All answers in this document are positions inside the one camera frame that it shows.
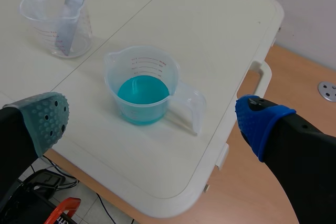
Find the red object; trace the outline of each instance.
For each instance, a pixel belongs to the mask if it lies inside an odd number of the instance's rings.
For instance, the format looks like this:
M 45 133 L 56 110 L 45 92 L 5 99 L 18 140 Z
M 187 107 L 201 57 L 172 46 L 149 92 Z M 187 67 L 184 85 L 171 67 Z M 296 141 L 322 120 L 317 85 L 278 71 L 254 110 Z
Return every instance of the red object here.
M 44 222 L 44 224 L 54 224 L 58 217 L 63 214 L 64 211 L 69 211 L 67 216 L 72 217 L 77 211 L 80 205 L 80 199 L 78 198 L 67 198 L 63 200 L 55 210 L 50 214 L 49 218 Z

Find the white table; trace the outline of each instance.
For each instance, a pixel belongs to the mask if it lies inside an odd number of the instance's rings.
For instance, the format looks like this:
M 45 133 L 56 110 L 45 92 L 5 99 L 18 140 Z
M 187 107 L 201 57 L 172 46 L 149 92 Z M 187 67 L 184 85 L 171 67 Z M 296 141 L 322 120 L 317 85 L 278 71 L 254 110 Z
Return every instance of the white table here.
M 0 92 L 12 100 L 54 90 L 70 104 L 70 120 L 53 149 L 141 212 L 171 217 L 203 191 L 228 153 L 236 92 L 248 69 L 271 71 L 264 58 L 283 19 L 274 0 L 87 0 L 94 34 L 84 56 L 59 59 L 29 37 L 20 0 L 0 0 Z M 103 56 L 131 45 L 169 52 L 182 80 L 207 100 L 202 132 L 180 110 L 148 126 L 125 122 L 105 87 Z

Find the empty measuring cup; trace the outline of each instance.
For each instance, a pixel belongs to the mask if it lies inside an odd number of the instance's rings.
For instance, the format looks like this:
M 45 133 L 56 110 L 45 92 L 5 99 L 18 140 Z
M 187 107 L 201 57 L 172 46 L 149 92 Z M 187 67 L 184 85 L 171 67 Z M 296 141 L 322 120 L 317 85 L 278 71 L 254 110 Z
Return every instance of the empty measuring cup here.
M 193 131 L 200 132 L 205 98 L 200 92 L 180 81 L 180 67 L 167 52 L 150 46 L 133 46 L 107 54 L 105 63 L 105 83 L 127 121 L 134 124 L 154 123 L 164 116 L 169 101 L 174 100 L 191 110 Z M 149 80 L 154 77 L 162 81 L 167 88 L 167 96 L 150 104 L 136 104 L 120 98 L 118 93 L 123 84 L 139 76 L 149 76 Z M 137 91 L 137 88 L 139 87 L 134 85 L 133 90 Z M 153 92 L 156 90 L 142 95 L 154 95 Z
M 85 4 L 75 13 L 64 11 L 65 0 L 22 0 L 20 13 L 31 24 L 31 33 L 53 55 L 73 58 L 91 47 L 92 30 Z M 67 27 L 75 27 L 70 52 L 65 50 Z

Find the floor tile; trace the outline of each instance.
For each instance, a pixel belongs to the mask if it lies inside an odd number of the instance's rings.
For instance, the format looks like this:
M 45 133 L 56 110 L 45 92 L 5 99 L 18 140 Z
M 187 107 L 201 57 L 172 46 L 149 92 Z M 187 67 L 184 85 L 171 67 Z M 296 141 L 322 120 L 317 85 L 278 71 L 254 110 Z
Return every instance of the floor tile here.
M 76 214 L 80 218 L 83 218 L 90 209 L 90 207 L 93 205 L 94 201 L 97 199 L 97 194 L 81 182 L 78 183 L 76 187 L 57 191 L 54 194 L 54 198 L 57 199 L 59 202 L 62 202 L 69 197 L 81 199 L 81 203 L 76 211 Z
M 77 214 L 74 214 L 72 217 L 72 220 L 75 221 L 77 224 L 80 224 L 82 221 L 82 218 L 80 218 Z
M 45 163 L 43 160 L 41 160 L 40 158 L 38 158 L 37 160 L 35 160 L 32 164 L 33 168 L 35 171 L 38 170 L 42 170 L 45 169 L 47 167 L 49 167 L 50 165 L 48 165 L 47 163 Z M 25 177 L 29 177 L 31 174 L 33 174 L 33 170 L 31 167 L 28 167 L 23 173 L 22 175 L 24 175 Z
M 109 212 L 109 214 L 112 216 L 114 221 L 117 224 L 131 224 L 132 218 L 129 217 L 127 214 L 120 211 L 117 207 L 113 206 L 109 202 L 107 202 L 105 199 L 102 198 L 102 201 Z M 83 220 L 85 220 L 89 224 L 111 224 L 113 223 L 109 216 L 106 214 L 103 206 L 101 205 L 100 200 L 97 198 L 94 202 L 91 209 L 88 211 L 88 213 L 84 216 Z
M 57 207 L 58 204 L 59 204 L 59 201 L 58 201 L 57 199 L 55 199 L 54 197 L 50 198 L 49 201 L 50 201 L 51 203 L 53 203 L 56 207 Z
M 23 174 L 19 177 L 19 179 L 23 182 L 26 179 L 26 176 L 24 176 Z

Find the measuring cup handle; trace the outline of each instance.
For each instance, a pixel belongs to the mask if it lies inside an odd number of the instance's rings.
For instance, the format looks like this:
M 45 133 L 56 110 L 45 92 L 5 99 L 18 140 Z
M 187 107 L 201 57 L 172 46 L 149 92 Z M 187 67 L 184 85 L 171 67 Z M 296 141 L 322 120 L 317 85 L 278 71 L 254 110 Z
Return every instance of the measuring cup handle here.
M 206 107 L 205 97 L 193 87 L 179 81 L 176 91 L 174 95 L 170 96 L 170 99 L 187 106 L 191 110 L 193 131 L 199 134 Z

